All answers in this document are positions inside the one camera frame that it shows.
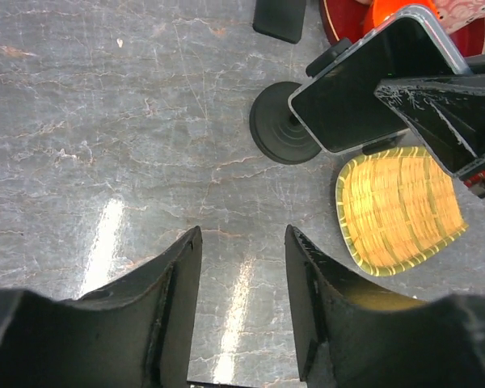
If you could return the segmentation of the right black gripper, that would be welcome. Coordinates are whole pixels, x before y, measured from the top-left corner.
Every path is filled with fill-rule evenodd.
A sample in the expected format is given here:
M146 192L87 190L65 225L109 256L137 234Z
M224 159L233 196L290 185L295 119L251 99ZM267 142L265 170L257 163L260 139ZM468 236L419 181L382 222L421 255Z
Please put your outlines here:
M446 173L485 198L485 53L466 62L474 74L387 79L374 94Z

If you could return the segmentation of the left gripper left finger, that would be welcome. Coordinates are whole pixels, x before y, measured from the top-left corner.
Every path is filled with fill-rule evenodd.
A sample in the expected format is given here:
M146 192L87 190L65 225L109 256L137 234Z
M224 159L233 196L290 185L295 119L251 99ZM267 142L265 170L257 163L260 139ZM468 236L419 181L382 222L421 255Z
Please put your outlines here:
M199 227L77 300L0 289L0 387L185 387Z

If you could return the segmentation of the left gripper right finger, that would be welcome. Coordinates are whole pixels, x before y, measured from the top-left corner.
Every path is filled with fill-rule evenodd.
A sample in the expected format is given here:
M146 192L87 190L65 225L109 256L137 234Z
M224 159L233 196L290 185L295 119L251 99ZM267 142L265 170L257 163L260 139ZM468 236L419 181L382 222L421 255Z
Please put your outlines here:
M309 387L485 387L485 295L392 292L285 231L300 379Z

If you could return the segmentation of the black smartphone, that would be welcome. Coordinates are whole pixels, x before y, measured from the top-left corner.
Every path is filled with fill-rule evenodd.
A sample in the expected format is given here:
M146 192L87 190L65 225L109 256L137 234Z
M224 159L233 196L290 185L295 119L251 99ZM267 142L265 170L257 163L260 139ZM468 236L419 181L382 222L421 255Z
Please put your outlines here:
M437 17L406 6L342 52L289 97L289 108L326 151L340 154L406 128L374 94L383 80L470 74Z

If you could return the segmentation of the black round-base phone holder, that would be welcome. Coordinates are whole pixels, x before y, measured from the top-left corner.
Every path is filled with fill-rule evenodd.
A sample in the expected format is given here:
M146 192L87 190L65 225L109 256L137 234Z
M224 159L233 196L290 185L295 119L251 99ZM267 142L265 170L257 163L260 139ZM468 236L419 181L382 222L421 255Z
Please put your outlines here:
M406 136L404 124L374 96L377 79L360 82L352 43L343 38L306 67L310 81L277 82L251 105L251 136L274 162L308 162L321 151L387 150Z

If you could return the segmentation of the black folding phone stand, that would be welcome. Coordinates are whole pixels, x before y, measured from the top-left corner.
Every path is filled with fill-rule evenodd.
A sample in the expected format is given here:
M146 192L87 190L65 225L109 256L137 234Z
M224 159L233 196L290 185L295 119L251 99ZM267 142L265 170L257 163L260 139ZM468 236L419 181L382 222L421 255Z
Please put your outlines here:
M290 44L302 38L306 0L256 0L252 27Z

